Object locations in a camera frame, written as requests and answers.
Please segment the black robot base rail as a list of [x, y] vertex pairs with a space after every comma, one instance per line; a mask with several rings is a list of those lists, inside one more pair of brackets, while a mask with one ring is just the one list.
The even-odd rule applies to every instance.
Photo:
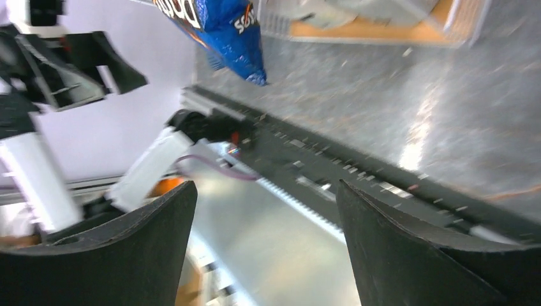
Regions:
[[441, 228], [503, 243], [537, 244], [540, 225], [507, 209], [443, 187], [369, 154], [294, 126], [198, 86], [184, 90], [188, 106], [221, 120], [241, 120], [249, 131], [234, 158], [275, 191], [340, 226], [332, 197], [339, 180], [382, 203]]

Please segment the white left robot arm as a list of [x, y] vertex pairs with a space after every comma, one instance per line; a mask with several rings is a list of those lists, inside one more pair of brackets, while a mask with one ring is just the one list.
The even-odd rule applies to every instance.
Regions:
[[[98, 68], [106, 66], [119, 94], [145, 86], [147, 79], [128, 64], [102, 31], [68, 34], [63, 27], [23, 31], [1, 27], [1, 160], [48, 233], [75, 229], [103, 215], [140, 208], [167, 170], [193, 146], [181, 129], [180, 114], [168, 121], [136, 163], [100, 199], [76, 204], [51, 151], [31, 117], [41, 104], [63, 111], [104, 100], [109, 94]], [[25, 89], [12, 85], [20, 80]]]

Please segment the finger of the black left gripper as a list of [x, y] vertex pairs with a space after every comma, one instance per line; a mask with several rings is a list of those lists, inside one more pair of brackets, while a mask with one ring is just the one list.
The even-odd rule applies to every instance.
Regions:
[[146, 77], [116, 52], [103, 31], [67, 34], [63, 38], [63, 47], [70, 62], [100, 85], [104, 82], [97, 67], [106, 66], [119, 94], [147, 85]]

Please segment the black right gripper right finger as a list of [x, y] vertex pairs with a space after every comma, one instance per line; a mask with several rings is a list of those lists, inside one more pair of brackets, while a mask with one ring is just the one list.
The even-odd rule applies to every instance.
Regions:
[[539, 305], [540, 246], [441, 228], [340, 181], [337, 208], [363, 305]]

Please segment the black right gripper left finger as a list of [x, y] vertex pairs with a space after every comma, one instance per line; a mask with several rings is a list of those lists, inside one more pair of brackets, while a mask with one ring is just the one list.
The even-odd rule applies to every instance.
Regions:
[[1, 252], [2, 305], [173, 305], [198, 191], [152, 203], [53, 244]]

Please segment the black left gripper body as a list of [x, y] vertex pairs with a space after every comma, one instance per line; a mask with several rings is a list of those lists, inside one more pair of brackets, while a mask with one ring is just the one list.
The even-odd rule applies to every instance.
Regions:
[[96, 68], [88, 75], [73, 64], [64, 37], [22, 34], [14, 25], [1, 27], [1, 79], [33, 103], [57, 111], [105, 99], [106, 87]]

